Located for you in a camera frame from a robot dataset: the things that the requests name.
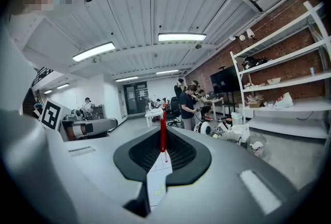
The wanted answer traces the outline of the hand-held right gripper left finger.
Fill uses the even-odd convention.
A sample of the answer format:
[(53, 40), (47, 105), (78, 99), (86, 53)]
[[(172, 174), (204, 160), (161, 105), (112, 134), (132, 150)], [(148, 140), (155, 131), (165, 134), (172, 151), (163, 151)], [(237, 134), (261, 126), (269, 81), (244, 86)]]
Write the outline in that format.
[(91, 202), (84, 210), (90, 223), (161, 223), (161, 211), (149, 205), (149, 170), (142, 167), (159, 158), (159, 145), (159, 127), (64, 143), (81, 201)]

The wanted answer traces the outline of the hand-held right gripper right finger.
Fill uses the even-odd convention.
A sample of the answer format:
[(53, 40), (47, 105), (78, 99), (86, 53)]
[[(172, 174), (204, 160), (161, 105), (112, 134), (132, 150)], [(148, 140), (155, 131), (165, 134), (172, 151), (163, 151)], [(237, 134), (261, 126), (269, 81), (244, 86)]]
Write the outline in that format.
[(212, 156), (208, 170), (193, 184), (168, 187), (151, 213), (152, 223), (270, 223), (240, 178), (251, 170), (285, 205), (297, 194), (277, 169), (234, 143), (174, 128), (204, 144)]

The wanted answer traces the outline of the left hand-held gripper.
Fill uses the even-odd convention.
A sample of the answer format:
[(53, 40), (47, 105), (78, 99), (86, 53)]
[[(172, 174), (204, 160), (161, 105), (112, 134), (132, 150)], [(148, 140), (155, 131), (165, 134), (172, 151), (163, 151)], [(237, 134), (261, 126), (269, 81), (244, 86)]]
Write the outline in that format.
[(85, 110), (71, 110), (51, 99), (46, 100), (39, 121), (44, 128), (59, 132), (64, 141), (106, 137), (118, 126), (115, 118), (95, 120)]

